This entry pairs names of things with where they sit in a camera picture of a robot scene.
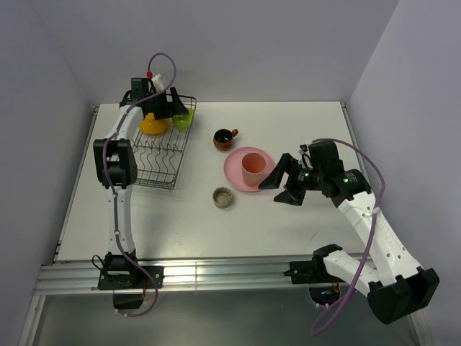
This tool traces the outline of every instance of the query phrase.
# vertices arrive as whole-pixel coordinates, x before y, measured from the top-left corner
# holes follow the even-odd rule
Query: wire dish rack
[[[156,136],[137,130],[132,142],[133,153],[138,164],[138,178],[135,185],[174,189],[197,107],[197,100],[194,97],[179,95],[179,98],[186,108],[193,110],[192,121],[186,130],[179,131],[171,120],[166,131]]]

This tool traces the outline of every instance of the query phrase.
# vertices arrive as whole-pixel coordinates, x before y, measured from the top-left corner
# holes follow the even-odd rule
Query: white wall
[[[91,100],[119,102],[157,51],[201,101],[347,100],[398,0],[30,2]]]
[[[16,345],[53,258],[90,109],[25,0],[0,1],[0,344]]]
[[[440,286],[436,345],[461,340],[461,1],[400,0],[350,104],[359,145],[388,183],[383,210]]]

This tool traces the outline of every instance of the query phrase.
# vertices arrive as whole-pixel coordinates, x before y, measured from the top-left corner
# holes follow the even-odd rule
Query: green cup
[[[194,117],[194,110],[187,108],[189,114],[185,115],[173,115],[173,126],[178,129],[178,131],[185,131],[189,128],[192,118]]]

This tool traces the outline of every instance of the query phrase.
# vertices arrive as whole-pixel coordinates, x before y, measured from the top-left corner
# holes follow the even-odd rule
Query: pink plate
[[[266,159],[266,169],[264,170],[264,178],[266,179],[275,168],[274,160],[272,160],[272,157],[270,157],[267,152],[252,146],[238,148],[228,155],[224,162],[224,175],[236,189],[247,192],[257,192],[259,191],[257,186],[249,187],[243,182],[242,159],[249,153],[261,154]]]

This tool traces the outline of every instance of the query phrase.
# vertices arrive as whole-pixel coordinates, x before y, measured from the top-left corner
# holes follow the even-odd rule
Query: tabletop
[[[59,261],[90,260],[107,253],[108,203],[97,180],[92,143],[107,135],[118,105],[101,105],[61,234]],[[312,254],[327,244],[362,252],[363,243],[333,203],[320,192],[306,192],[301,207],[273,202],[281,190],[241,192],[226,180],[230,152],[212,143],[216,130],[239,130],[233,150],[255,146],[277,163],[299,145],[329,137],[352,142],[339,102],[210,102],[197,104],[184,158],[169,192],[134,186],[132,232],[139,259],[192,259]],[[359,169],[356,154],[339,145],[345,169]],[[212,201],[217,187],[234,194],[231,207]]]

